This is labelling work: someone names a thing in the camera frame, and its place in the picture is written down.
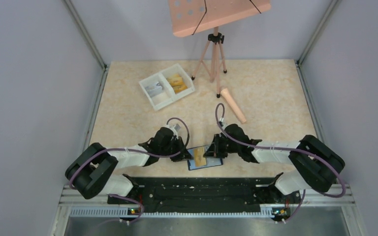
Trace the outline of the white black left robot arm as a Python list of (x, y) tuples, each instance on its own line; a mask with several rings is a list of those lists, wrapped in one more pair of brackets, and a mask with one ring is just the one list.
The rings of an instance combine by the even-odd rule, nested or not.
[(190, 160), (182, 137), (175, 128), (161, 127), (144, 143), (131, 147), (106, 148), (92, 143), (65, 171), (71, 189), (77, 190), (84, 199), (99, 194), (119, 195), (126, 203), (133, 203), (138, 197), (137, 183), (129, 177), (113, 176), (113, 172), (127, 167), (148, 167), (160, 159), (173, 162)]

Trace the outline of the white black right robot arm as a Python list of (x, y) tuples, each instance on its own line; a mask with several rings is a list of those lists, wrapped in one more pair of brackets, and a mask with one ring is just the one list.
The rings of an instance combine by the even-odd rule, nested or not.
[(269, 185), (269, 197), (276, 203), (299, 190), (312, 189), (326, 196), (345, 167), (344, 160), (313, 135), (293, 142), (265, 142), (249, 138), (237, 124), (222, 127), (204, 157), (226, 158), (233, 153), (248, 163), (294, 166), (294, 170), (278, 174)]

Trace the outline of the blue leather card holder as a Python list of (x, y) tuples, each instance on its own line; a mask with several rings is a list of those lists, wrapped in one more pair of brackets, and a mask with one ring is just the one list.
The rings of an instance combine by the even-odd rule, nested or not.
[(205, 168), (217, 167), (223, 165), (223, 159), (213, 158), (213, 157), (204, 157), (203, 154), (206, 153), (210, 145), (192, 147), (188, 150), (191, 154), (192, 159), (187, 161), (188, 170), (200, 170)]

